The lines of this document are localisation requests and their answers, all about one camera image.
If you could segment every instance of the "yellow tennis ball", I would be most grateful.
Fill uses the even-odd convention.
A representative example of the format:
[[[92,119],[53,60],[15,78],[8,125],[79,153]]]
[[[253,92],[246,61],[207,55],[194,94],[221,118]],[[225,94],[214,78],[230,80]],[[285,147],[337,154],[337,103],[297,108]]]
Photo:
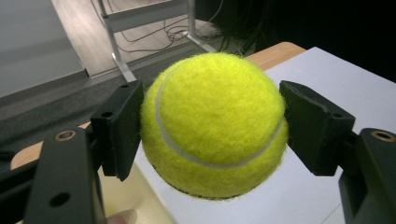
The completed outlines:
[[[276,169],[288,140],[285,104],[254,64],[203,53],[163,71],[142,105],[148,161],[171,186],[223,200],[259,186]]]

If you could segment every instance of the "cable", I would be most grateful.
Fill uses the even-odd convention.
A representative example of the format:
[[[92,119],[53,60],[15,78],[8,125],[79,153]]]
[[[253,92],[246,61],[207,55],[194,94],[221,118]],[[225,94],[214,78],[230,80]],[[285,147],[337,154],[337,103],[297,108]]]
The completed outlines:
[[[250,37],[247,39],[247,43],[244,45],[242,52],[247,52],[254,43],[256,43],[257,50],[257,44],[260,40],[262,41],[262,43],[268,45],[268,38],[265,36],[263,29],[268,29],[269,19],[266,19],[265,16],[270,17],[273,4],[273,0],[267,0],[262,4],[262,14],[260,15],[259,23],[254,31],[251,33]]]
[[[179,20],[179,21],[175,21],[175,22],[173,22],[173,23],[171,23],[171,24],[169,24],[169,25],[167,25],[167,26],[165,26],[165,27],[169,27],[169,26],[171,26],[171,25],[174,25],[174,24],[176,24],[176,23],[178,23],[178,22],[180,22],[180,21],[184,21],[184,20],[186,20],[186,19],[187,19],[187,17],[186,17],[186,18],[183,18],[183,19],[181,19],[181,20]],[[134,43],[134,42],[136,42],[136,41],[138,41],[138,40],[141,40],[141,39],[143,39],[143,38],[145,38],[145,37],[148,37],[149,35],[153,35],[153,34],[155,34],[155,33],[157,33],[157,32],[160,32],[161,30],[163,30],[163,28],[158,29],[158,30],[155,30],[155,31],[153,31],[153,32],[151,32],[151,33],[149,33],[149,34],[147,34],[147,35],[143,35],[143,36],[141,36],[141,37],[139,37],[139,38],[137,38],[137,39],[135,39],[135,40],[130,40],[130,39],[128,39],[128,38],[125,36],[124,33],[122,33],[122,35],[124,35],[124,38],[125,38],[126,41],[131,42],[131,43]]]
[[[170,32],[170,31],[173,30],[173,29],[176,29],[176,28],[186,28],[186,27],[188,27],[188,26],[174,26],[174,27],[170,28],[169,30],[165,30],[165,29],[164,30],[165,30],[165,33],[168,36],[169,40],[178,41],[178,40],[181,40],[184,37],[186,37],[186,34],[185,34],[186,30],[178,30],[178,31],[173,32],[173,33]]]
[[[246,39],[253,32],[254,28],[248,27],[248,23],[252,17],[253,0],[245,3],[245,7],[242,7],[242,11],[238,10],[238,18],[228,28],[222,29],[224,38],[230,38],[234,36],[240,39]]]
[[[218,10],[216,11],[215,15],[213,15],[212,18],[210,18],[209,21],[207,21],[203,26],[201,26],[201,28],[198,29],[198,33],[201,33],[201,30],[202,30],[205,26],[207,26],[210,22],[212,22],[213,19],[215,19],[215,17],[218,16],[219,12],[221,11],[223,2],[224,2],[224,0],[221,0],[221,1],[220,1],[220,6],[219,6]]]
[[[162,49],[134,49],[134,50],[128,50],[128,49],[123,49],[121,46],[118,45],[119,49],[126,52],[126,53],[133,53],[133,52],[144,52],[144,51],[160,51],[160,50],[164,50],[164,49],[168,49],[169,47],[171,47],[173,45],[174,41],[172,41],[169,45],[167,45],[166,47],[162,48]]]
[[[202,40],[208,41],[208,40],[214,40],[214,39],[217,39],[219,37],[222,37],[223,34],[222,34],[222,32],[220,30],[215,30],[215,31],[213,31],[210,34],[207,34],[207,35],[198,35],[197,34],[197,36],[198,36],[198,38],[200,38]]]

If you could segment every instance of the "screw hole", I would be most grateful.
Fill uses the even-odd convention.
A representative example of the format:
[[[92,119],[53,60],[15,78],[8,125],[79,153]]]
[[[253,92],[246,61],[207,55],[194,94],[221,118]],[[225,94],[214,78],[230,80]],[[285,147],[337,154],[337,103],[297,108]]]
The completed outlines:
[[[339,114],[339,113],[333,113],[332,115],[335,116],[335,117],[338,118],[338,119],[340,119],[341,117],[343,117],[343,115],[342,115],[342,114]]]
[[[59,193],[49,201],[49,205],[51,207],[59,207],[67,203],[69,199],[70,199],[69,193],[67,192]]]
[[[76,136],[76,131],[64,131],[55,135],[55,140],[58,142],[63,142],[70,140]]]
[[[112,115],[113,115],[113,113],[111,113],[111,112],[105,112],[105,113],[102,114],[102,117],[103,118],[110,118]]]
[[[396,142],[396,137],[386,133],[386,132],[381,132],[381,131],[373,131],[372,136],[385,142]]]

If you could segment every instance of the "metal stand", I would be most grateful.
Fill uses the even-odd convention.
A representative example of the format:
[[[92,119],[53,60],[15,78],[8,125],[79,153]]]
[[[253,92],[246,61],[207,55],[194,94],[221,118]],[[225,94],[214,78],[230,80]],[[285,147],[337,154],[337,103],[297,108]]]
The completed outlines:
[[[114,36],[117,32],[188,14],[189,31],[185,34],[187,38],[208,52],[216,51],[211,46],[198,39],[195,34],[195,0],[169,0],[112,14],[106,13],[103,0],[98,1],[102,11],[102,19],[106,26],[111,47],[113,48],[113,59],[127,82],[134,81],[136,78],[120,56],[120,50],[117,45],[116,37]]]

